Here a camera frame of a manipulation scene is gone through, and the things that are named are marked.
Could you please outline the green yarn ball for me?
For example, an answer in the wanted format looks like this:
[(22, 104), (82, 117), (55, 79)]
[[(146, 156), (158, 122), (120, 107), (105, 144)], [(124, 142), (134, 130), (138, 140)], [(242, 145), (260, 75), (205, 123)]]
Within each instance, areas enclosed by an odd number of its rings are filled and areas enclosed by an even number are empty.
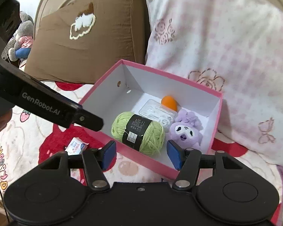
[(117, 141), (147, 156), (159, 154), (165, 140), (165, 131), (159, 122), (132, 112), (123, 112), (115, 118), (111, 134)]

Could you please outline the clear plastic case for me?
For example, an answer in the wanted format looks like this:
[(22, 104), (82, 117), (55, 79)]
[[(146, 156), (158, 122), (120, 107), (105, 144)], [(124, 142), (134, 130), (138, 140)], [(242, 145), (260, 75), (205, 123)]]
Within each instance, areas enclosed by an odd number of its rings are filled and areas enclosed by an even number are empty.
[(139, 110), (139, 115), (156, 121), (167, 131), (177, 117), (177, 112), (163, 106), (159, 102), (149, 99)]

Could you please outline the red white patterned blanket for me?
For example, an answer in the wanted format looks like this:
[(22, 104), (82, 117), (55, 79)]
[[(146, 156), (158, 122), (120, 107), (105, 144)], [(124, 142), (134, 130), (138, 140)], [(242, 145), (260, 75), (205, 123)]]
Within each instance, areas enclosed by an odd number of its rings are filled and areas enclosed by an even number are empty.
[[(67, 98), (79, 102), (93, 85), (44, 82), (51, 89)], [(58, 151), (65, 150), (73, 138), (78, 138), (89, 147), (101, 148), (103, 144), (90, 137), (79, 125), (65, 129), (48, 122), (19, 107), (13, 108), (13, 115), (0, 132), (0, 190), (2, 194), (8, 185), (33, 169)], [(213, 150), (224, 150), (240, 162), (272, 183), (280, 196), (280, 204), (272, 218), (276, 225), (283, 225), (283, 168), (271, 165), (257, 153), (228, 139), (217, 132)], [(109, 183), (166, 182), (170, 181), (144, 166), (117, 154), (112, 167), (104, 172)]]

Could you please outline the purple plush toy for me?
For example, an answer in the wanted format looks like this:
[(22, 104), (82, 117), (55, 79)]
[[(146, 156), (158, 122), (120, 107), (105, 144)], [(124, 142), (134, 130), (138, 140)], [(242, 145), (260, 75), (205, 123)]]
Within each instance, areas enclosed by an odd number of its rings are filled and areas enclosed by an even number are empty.
[(192, 111), (180, 109), (166, 134), (166, 139), (175, 141), (183, 149), (201, 150), (201, 130), (202, 123), (196, 114)]

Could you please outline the brown pillow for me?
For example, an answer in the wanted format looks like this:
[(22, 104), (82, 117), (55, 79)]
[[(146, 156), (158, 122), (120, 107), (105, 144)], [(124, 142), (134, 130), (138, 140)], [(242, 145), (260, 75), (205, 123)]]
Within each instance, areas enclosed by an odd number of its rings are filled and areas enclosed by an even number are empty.
[(146, 0), (74, 0), (42, 17), (25, 72), (93, 84), (121, 59), (144, 64), (149, 34)]

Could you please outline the pink white checkered pillow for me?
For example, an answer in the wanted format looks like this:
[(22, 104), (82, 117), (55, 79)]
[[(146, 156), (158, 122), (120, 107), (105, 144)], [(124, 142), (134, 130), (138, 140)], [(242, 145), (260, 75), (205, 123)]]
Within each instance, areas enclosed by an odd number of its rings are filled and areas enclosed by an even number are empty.
[(283, 166), (283, 12), (266, 0), (146, 2), (146, 65), (222, 92), (219, 131)]

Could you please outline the orange ball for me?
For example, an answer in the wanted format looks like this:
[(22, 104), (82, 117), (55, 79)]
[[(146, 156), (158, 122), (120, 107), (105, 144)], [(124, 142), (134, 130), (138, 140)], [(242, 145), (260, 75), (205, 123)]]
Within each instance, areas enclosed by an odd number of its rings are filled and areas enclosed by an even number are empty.
[(162, 100), (161, 100), (161, 104), (163, 106), (177, 112), (177, 102), (172, 96), (168, 95), (168, 96), (163, 97)]

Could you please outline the small white carton box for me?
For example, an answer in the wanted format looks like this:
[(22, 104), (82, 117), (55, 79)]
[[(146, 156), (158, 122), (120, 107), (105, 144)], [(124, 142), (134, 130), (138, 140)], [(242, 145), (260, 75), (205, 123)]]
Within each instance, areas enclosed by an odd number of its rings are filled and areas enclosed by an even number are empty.
[(65, 151), (68, 155), (80, 155), (88, 147), (88, 143), (83, 142), (80, 138), (73, 137)]

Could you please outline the pink cardboard box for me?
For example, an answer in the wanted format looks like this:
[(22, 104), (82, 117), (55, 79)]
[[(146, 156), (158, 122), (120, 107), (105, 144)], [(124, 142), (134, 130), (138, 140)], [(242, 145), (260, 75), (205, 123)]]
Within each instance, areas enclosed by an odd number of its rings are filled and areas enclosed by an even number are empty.
[[(108, 70), (81, 99), (85, 110), (104, 121), (101, 131), (88, 131), (88, 134), (103, 143), (112, 140), (112, 124), (123, 112), (157, 121), (168, 131), (178, 113), (161, 104), (166, 96), (175, 99), (178, 109), (193, 112), (199, 118), (203, 136), (199, 148), (207, 153), (217, 131), (222, 94), (179, 76), (125, 60)], [(105, 172), (110, 182), (155, 182), (161, 177), (173, 180), (178, 175), (166, 147), (156, 155), (147, 156), (120, 142), (116, 146), (116, 163)]]

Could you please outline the grey plush toy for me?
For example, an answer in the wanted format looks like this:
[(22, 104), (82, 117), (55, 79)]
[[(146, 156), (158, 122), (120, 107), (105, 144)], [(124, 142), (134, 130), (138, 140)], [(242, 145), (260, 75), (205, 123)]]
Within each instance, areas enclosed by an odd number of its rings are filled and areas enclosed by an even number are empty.
[(34, 22), (32, 18), (23, 11), (20, 11), (19, 15), (21, 23), (1, 53), (2, 59), (8, 62), (27, 59), (34, 42)]

